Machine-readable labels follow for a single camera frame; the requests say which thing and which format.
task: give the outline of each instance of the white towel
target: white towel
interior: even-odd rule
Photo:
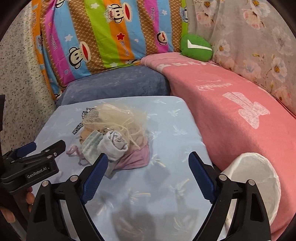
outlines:
[[[108,131],[97,147],[98,153],[105,153],[110,160],[105,176],[109,176],[115,168],[119,159],[128,150],[127,142],[122,138],[117,131]]]

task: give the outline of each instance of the speckled wall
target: speckled wall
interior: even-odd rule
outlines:
[[[35,54],[31,12],[30,3],[0,42],[0,94],[6,95],[3,153],[34,141],[55,110]]]

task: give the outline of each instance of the light blue sheet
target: light blue sheet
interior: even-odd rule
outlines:
[[[189,169],[188,155],[196,151],[211,164],[206,147],[186,103],[174,96],[144,96],[104,99],[60,106],[36,138],[37,152],[62,139],[69,149],[79,144],[72,130],[81,113],[101,103],[117,102],[147,113],[147,138],[151,159],[148,166],[121,170],[111,179],[103,177],[86,208],[105,241],[192,241],[211,204],[205,200]],[[83,167],[78,157],[65,153],[56,158],[60,173],[49,180],[66,181]],[[40,184],[33,187],[36,194]],[[65,219],[72,235],[65,202]]]

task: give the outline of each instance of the red star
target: red star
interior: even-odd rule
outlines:
[[[117,35],[117,40],[123,40],[124,36],[125,36],[125,35],[122,34],[122,33],[118,34],[118,35]]]

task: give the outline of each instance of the green pillow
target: green pillow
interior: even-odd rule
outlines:
[[[194,34],[186,34],[181,38],[181,54],[189,58],[209,61],[212,57],[212,46],[202,37]]]

